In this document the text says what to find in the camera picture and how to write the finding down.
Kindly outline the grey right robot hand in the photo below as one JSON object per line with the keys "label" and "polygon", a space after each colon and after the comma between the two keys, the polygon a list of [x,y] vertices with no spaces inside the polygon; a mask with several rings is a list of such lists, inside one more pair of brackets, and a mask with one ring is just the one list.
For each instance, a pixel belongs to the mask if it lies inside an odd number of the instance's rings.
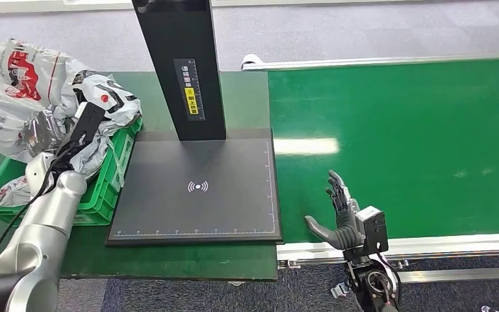
{"label": "grey right robot hand", "polygon": [[359,204],[350,194],[344,180],[334,170],[328,171],[325,191],[329,195],[334,212],[336,229],[328,229],[319,224],[311,215],[304,216],[309,231],[337,250],[347,250],[362,245],[362,235],[357,230],[356,213]]}

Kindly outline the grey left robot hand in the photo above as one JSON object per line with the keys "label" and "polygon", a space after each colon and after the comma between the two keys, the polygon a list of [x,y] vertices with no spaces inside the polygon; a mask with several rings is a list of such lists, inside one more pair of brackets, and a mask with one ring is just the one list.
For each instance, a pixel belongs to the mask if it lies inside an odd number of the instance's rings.
{"label": "grey left robot hand", "polygon": [[31,114],[20,134],[29,155],[35,157],[41,152],[55,153],[66,137],[65,130],[53,111],[44,109]]}

